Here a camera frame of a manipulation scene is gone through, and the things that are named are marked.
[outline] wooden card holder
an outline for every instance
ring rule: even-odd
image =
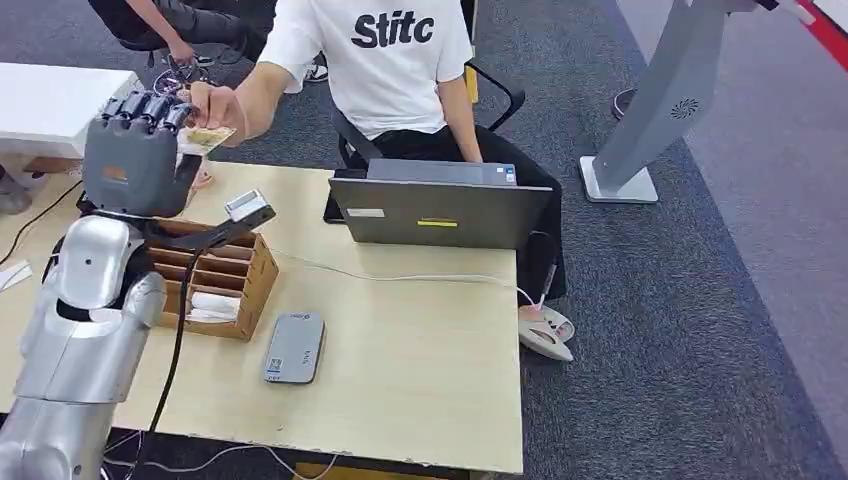
[[[188,234],[211,228],[208,225],[184,221],[162,220],[166,231]],[[152,246],[150,256],[156,271],[165,277],[167,299],[159,326],[174,328],[180,310],[180,282],[192,254],[161,246]],[[240,299],[238,316],[227,323],[203,323],[186,319],[186,331],[216,337],[250,340],[262,309],[277,279],[279,268],[262,235],[247,233],[232,244],[212,249],[200,257],[188,286],[186,315],[191,312],[194,292],[212,293]]]

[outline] human hand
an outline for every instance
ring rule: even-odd
[[[191,90],[183,90],[178,96],[195,107],[191,122],[200,128],[229,127],[235,133],[225,146],[233,147],[244,141],[247,122],[236,93],[230,87],[213,87],[205,82],[194,82]]]
[[[174,57],[174,61],[179,64],[191,63],[194,58],[194,49],[182,39],[178,42],[168,44],[168,50],[171,51],[171,56]]]

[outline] dark carpet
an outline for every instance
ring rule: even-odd
[[[258,1],[239,8],[257,18],[270,11]],[[3,10],[0,61],[133,69],[150,79],[145,56],[122,50],[83,0]],[[569,293],[553,306],[577,325],[577,361],[522,353],[527,478],[845,479],[684,143],[652,168],[658,205],[591,205],[583,196],[576,160],[598,151],[614,127],[609,99],[644,68],[614,0],[482,0],[477,44],[483,60],[527,89],[527,105],[502,133],[565,189]],[[213,74],[234,85],[249,68]],[[485,123],[505,100],[482,93]],[[326,87],[309,87],[284,101],[268,135],[219,159],[334,167],[329,105]],[[169,438],[154,457],[196,464],[218,448]],[[180,478],[288,475],[254,452]]]

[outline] portable hard drive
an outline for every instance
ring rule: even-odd
[[[323,339],[324,321],[318,314],[281,314],[265,358],[265,381],[311,383]]]

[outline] yellow sticker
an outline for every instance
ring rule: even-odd
[[[418,220],[419,227],[448,227],[456,228],[459,224],[454,220],[445,220],[441,218],[422,218]]]

